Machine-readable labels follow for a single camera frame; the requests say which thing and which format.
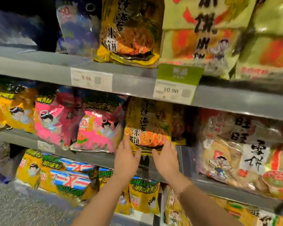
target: forearm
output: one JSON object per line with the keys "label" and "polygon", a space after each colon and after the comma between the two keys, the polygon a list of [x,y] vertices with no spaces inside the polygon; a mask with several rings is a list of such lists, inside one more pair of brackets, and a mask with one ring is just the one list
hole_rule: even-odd
{"label": "forearm", "polygon": [[84,207],[72,226],[108,226],[124,186],[120,180],[112,176],[104,187]]}
{"label": "forearm", "polygon": [[183,174],[177,175],[170,187],[193,226],[243,226]]}

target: hand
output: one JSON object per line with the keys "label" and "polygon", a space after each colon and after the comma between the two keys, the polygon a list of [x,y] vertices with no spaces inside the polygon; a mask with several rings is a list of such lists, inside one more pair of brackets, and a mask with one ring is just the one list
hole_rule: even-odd
{"label": "hand", "polygon": [[170,184],[171,180],[180,174],[175,145],[168,139],[164,139],[164,146],[161,150],[161,154],[159,155],[158,152],[153,149],[152,155],[156,169],[166,182]]}
{"label": "hand", "polygon": [[135,155],[133,154],[129,135],[119,144],[114,159],[113,176],[117,177],[124,187],[136,174],[141,156],[141,148],[136,151]]}

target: green shelf tag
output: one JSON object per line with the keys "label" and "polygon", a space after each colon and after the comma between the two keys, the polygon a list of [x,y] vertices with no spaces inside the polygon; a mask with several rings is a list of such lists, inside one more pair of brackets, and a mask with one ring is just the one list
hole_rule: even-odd
{"label": "green shelf tag", "polygon": [[159,64],[153,98],[190,105],[204,68]]}

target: qr code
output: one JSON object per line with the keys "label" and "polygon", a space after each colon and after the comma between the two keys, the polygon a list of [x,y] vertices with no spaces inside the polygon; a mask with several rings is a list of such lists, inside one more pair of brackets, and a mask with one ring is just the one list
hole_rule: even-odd
{"label": "qr code", "polygon": [[102,83],[102,77],[94,77],[94,84],[100,85]]}
{"label": "qr code", "polygon": [[190,97],[190,95],[191,95],[191,90],[189,90],[189,89],[183,89],[182,90],[182,93],[181,93],[181,96],[183,97],[183,98],[189,98]]}

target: price tag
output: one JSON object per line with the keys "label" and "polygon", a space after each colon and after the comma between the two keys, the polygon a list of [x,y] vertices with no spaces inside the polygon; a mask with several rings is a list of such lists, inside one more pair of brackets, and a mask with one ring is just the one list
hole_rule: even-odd
{"label": "price tag", "polygon": [[38,140],[38,149],[44,152],[55,153],[55,146],[43,141]]}
{"label": "price tag", "polygon": [[76,87],[112,92],[112,74],[70,68],[71,84]]}
{"label": "price tag", "polygon": [[159,64],[153,98],[190,105],[204,68]]}

